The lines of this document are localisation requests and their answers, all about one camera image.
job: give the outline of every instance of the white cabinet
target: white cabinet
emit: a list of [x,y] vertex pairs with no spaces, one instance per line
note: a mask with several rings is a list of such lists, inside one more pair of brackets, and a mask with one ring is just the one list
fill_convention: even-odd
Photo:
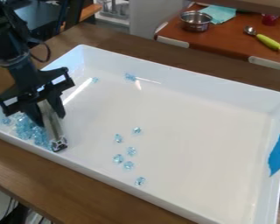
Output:
[[153,39],[155,30],[189,3],[189,0],[129,0],[130,34]]

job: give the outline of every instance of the blue gem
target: blue gem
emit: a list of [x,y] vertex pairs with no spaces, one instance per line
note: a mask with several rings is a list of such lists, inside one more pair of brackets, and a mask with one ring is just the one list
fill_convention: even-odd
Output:
[[99,81],[99,78],[94,77],[94,78],[92,78],[92,81],[91,81],[91,82],[96,83],[96,82],[98,82],[98,81]]
[[127,81],[136,81],[136,80],[137,80],[137,77],[136,77],[135,75],[126,73],[126,74],[125,74],[125,79],[126,79]]
[[16,119],[17,136],[23,140],[33,139],[37,146],[50,150],[51,145],[47,139],[46,130],[37,126],[27,115],[17,113],[12,116]]
[[123,141],[123,137],[119,134],[116,134],[115,135],[115,140],[118,142],[118,143],[121,143]]
[[129,156],[134,157],[137,154],[137,150],[134,147],[129,147],[127,153]]
[[130,162],[130,161],[125,162],[125,163],[123,164],[123,168],[124,168],[125,170],[130,171],[131,169],[134,168],[134,163],[133,163],[133,162]]
[[122,163],[123,160],[124,160],[124,157],[123,157],[123,155],[121,155],[121,154],[117,154],[116,156],[113,157],[113,162],[116,163],[116,164],[118,164],[118,165],[119,165],[120,163]]
[[5,125],[11,125],[11,119],[9,117],[5,117],[2,119],[2,123]]
[[32,130],[30,129],[30,123],[32,121],[27,115],[22,116],[17,120],[16,132],[19,138],[27,140],[32,138]]
[[142,130],[141,130],[139,127],[135,127],[135,128],[133,129],[133,133],[134,133],[134,134],[139,134],[141,131],[142,131]]
[[145,178],[143,177],[137,178],[135,181],[136,186],[142,186],[144,183],[145,183]]

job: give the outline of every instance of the metal bowl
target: metal bowl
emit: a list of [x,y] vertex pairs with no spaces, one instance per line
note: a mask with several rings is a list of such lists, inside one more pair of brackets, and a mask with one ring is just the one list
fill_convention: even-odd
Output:
[[185,11],[180,14],[180,19],[183,21],[183,28],[189,32],[204,32],[213,19],[206,13],[196,10]]

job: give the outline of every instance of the table surface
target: table surface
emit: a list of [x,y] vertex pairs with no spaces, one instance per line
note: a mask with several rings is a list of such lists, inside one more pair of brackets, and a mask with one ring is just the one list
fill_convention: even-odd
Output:
[[[203,8],[205,7],[195,4],[187,11],[198,11]],[[209,30],[205,32],[184,31],[179,17],[175,17],[157,35],[185,41],[190,43],[190,48],[193,49],[219,53],[241,60],[256,56],[280,62],[280,51],[273,51],[257,38],[245,34],[243,28],[246,25],[255,27],[258,33],[280,43],[280,18],[275,26],[267,26],[262,24],[261,14],[247,12],[237,12],[236,17],[223,24],[210,24]]]
[[[79,44],[280,91],[280,71],[79,24],[47,41],[52,59]],[[45,57],[46,49],[32,52]],[[46,64],[37,63],[38,67]],[[13,84],[0,67],[0,92]],[[56,223],[192,223],[0,140],[0,189]]]

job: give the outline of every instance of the white plastic tray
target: white plastic tray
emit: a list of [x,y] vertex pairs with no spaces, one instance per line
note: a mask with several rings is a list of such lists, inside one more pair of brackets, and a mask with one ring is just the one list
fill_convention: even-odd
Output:
[[[70,147],[52,153],[11,136],[1,109],[0,138],[198,223],[276,223],[280,172],[270,178],[267,160],[280,93],[86,45],[45,69],[63,66],[76,84],[62,95]],[[112,157],[129,146],[136,167],[125,171]]]

